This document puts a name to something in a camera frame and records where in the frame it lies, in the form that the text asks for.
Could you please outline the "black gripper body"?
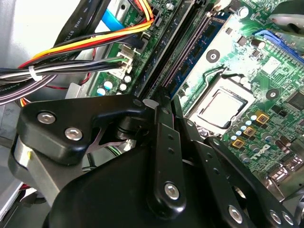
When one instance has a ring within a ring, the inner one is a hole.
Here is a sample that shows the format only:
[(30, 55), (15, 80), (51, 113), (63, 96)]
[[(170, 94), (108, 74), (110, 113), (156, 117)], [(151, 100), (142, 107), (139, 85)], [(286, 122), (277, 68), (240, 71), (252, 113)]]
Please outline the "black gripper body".
[(150, 152), (133, 149), (68, 183), (57, 195), (47, 228), (235, 228), (224, 222), (201, 171), (183, 164), (187, 204), (175, 219), (164, 220), (147, 203)]

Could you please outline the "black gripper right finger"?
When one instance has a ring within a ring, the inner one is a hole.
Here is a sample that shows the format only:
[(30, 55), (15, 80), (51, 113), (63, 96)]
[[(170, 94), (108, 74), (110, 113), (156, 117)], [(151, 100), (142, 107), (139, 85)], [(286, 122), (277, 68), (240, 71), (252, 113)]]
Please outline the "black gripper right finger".
[(194, 122), (184, 118), (178, 98), (172, 101), (175, 126), (187, 158), (204, 173), (211, 202), (209, 217), (217, 228), (299, 228), (274, 195), (218, 138), (202, 139)]

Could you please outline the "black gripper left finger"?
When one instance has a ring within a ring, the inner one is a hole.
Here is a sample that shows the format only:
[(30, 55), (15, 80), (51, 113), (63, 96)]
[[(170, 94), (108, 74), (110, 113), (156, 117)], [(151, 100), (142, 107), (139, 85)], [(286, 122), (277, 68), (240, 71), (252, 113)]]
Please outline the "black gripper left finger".
[(22, 108), (9, 169), (53, 205), (60, 191), (86, 174), (83, 157), (98, 147), (136, 140), (150, 152), (147, 203), (159, 216), (177, 216), (186, 207), (180, 135), (171, 100), (133, 95), (34, 102)]

